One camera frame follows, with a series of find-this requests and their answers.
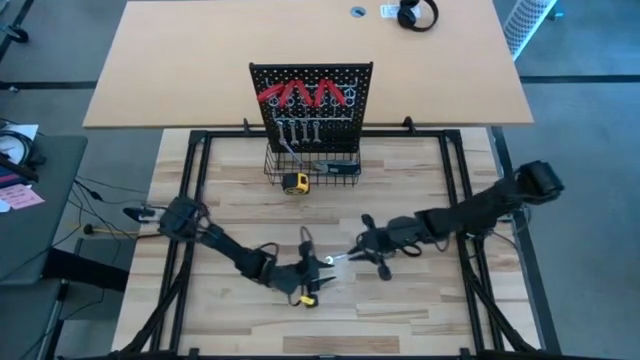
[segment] black headphones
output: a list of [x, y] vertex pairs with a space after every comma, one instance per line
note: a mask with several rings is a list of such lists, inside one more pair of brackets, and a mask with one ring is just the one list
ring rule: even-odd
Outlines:
[[425, 27], [416, 26], [416, 15], [411, 9], [418, 5], [419, 2], [420, 0], [400, 0], [400, 10], [398, 10], [398, 24], [400, 26], [411, 31], [425, 32], [438, 22], [438, 17], [440, 16], [438, 5], [433, 0], [424, 0], [433, 11], [433, 21]]

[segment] wire basket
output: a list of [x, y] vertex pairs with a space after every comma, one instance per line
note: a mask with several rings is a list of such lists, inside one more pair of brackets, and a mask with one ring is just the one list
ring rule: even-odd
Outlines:
[[347, 160], [360, 164], [360, 150], [355, 153], [307, 152], [296, 155], [302, 160], [302, 164], [290, 153], [274, 152], [271, 146], [267, 144], [264, 159], [264, 174], [267, 175], [272, 185], [280, 185], [282, 183], [282, 177], [285, 174], [301, 172], [307, 174], [309, 182], [312, 185], [354, 186], [358, 183], [358, 179], [362, 173], [362, 170], [358, 170], [357, 173], [349, 175], [322, 173], [313, 166], [313, 162], [318, 160]]

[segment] tan desk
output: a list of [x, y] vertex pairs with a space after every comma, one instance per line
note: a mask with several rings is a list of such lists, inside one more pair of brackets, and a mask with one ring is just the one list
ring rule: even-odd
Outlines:
[[[250, 62], [373, 61], [367, 124], [533, 121], [491, 0], [438, 0], [427, 33], [381, 17], [380, 5], [397, 2], [129, 2], [84, 126], [262, 124]], [[352, 17], [353, 6], [367, 14]]]
[[[178, 193], [188, 134], [186, 129], [164, 132], [151, 184], [152, 203], [167, 204]], [[487, 133], [467, 128], [462, 135], [472, 186], [478, 192], [497, 178]], [[297, 259], [300, 225], [309, 227], [317, 253], [324, 257], [354, 244], [363, 230], [363, 213], [383, 225], [414, 210], [448, 204], [435, 139], [363, 138], [363, 174], [354, 188], [315, 187], [302, 197], [286, 196], [268, 184], [262, 173], [265, 143], [265, 139], [214, 139], [204, 198], [213, 220], [244, 246], [280, 243], [282, 263]], [[511, 237], [509, 230], [498, 229]], [[139, 241], [114, 349], [132, 339], [155, 307], [167, 246], [166, 239]], [[201, 354], [219, 355], [433, 355], [472, 348], [455, 242], [446, 253], [432, 245], [423, 248], [420, 258], [389, 260], [394, 273], [390, 282], [380, 281], [371, 264], [337, 263], [327, 273], [338, 279], [320, 291], [321, 305], [305, 309], [287, 306], [283, 294], [242, 278], [228, 259], [197, 245], [180, 351], [185, 354], [188, 348], [199, 347]], [[499, 307], [537, 346], [517, 254], [510, 244], [492, 237], [486, 255]], [[486, 314], [479, 307], [488, 332]], [[163, 348], [168, 346], [173, 311], [169, 314]], [[490, 336], [485, 334], [485, 339], [488, 342]]]

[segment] red handle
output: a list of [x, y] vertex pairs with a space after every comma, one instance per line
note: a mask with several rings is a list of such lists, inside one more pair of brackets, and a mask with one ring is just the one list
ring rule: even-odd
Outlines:
[[344, 95], [342, 95], [342, 91], [338, 89], [338, 87], [331, 80], [327, 80], [327, 88], [329, 92], [338, 100], [338, 103], [342, 106], [346, 105], [347, 102], [344, 99]]
[[282, 84], [275, 84], [273, 86], [270, 86], [269, 88], [267, 88], [267, 90], [258, 94], [258, 102], [267, 101], [273, 95], [278, 95], [283, 88], [284, 88], [284, 85]]
[[305, 102], [305, 104], [313, 106], [311, 95], [309, 94], [309, 91], [307, 91], [307, 88], [304, 87], [304, 83], [302, 82], [302, 80], [296, 80], [296, 87], [298, 88], [300, 95], [302, 95], [302, 100]]
[[322, 102], [322, 98], [324, 97], [324, 86], [327, 80], [320, 79], [318, 83], [318, 89], [316, 89], [316, 99], [313, 103], [313, 106], [320, 107], [320, 103]]
[[293, 92], [293, 85], [295, 85], [295, 83], [296, 82], [294, 80], [291, 80], [289, 81], [289, 83], [287, 83], [287, 86], [284, 87], [282, 95], [280, 95], [280, 107], [284, 107], [284, 105], [287, 103], [287, 98], [289, 98], [289, 96]]

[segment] wooden tabletop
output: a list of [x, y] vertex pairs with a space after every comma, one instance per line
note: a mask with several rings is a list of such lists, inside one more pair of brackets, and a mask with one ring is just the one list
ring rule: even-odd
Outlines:
[[[367, 124], [526, 124], [532, 116], [491, 0], [438, 0], [426, 33], [397, 0], [130, 1], [86, 127], [262, 124], [249, 63], [373, 62]], [[365, 8], [361, 18], [354, 6]], [[431, 19], [421, 2], [419, 24]]]
[[[188, 134], [189, 130], [164, 132], [151, 184], [152, 203], [168, 204], [178, 193]], [[487, 133], [468, 128], [462, 135], [478, 192], [497, 178]], [[363, 174], [355, 187], [316, 186], [301, 197], [286, 196], [268, 183], [263, 174], [265, 144], [266, 139], [214, 139], [204, 198], [213, 220], [242, 245], [281, 244], [282, 264], [298, 260], [301, 225], [309, 228], [323, 258], [353, 246], [364, 229], [363, 213], [384, 225], [397, 216], [448, 204], [435, 139], [363, 138]], [[508, 227], [497, 231], [511, 238]], [[157, 304], [167, 246], [162, 238], [138, 242], [114, 349], [132, 339]], [[433, 245], [423, 250], [419, 258], [390, 259], [394, 276], [389, 282], [379, 280], [369, 263], [336, 263], [322, 271], [337, 279], [319, 292], [321, 305], [306, 309], [289, 307], [283, 294], [243, 278], [231, 261], [197, 245], [180, 352], [199, 347], [201, 354], [218, 355], [434, 355], [473, 348], [455, 242], [445, 253]], [[486, 255], [498, 306], [537, 346], [518, 255], [495, 236], [487, 240]], [[488, 331], [486, 313], [479, 307]], [[163, 348], [168, 346], [172, 314], [171, 310], [165, 322]]]

